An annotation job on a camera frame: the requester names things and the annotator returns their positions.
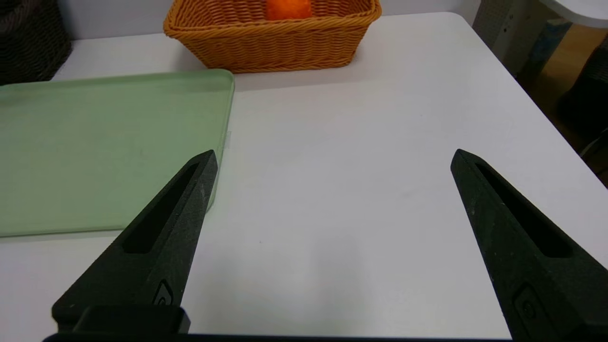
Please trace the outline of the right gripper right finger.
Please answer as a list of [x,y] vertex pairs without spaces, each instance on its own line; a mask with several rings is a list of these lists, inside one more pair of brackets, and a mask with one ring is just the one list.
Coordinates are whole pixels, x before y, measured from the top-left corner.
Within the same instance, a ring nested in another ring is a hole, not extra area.
[[450,171],[512,338],[605,339],[607,269],[482,158]]

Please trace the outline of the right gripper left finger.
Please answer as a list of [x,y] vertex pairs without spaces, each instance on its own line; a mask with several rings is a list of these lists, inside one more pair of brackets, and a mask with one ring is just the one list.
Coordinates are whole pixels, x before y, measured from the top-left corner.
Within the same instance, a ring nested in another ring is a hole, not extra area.
[[213,150],[191,158],[52,306],[59,333],[180,333],[213,191]]

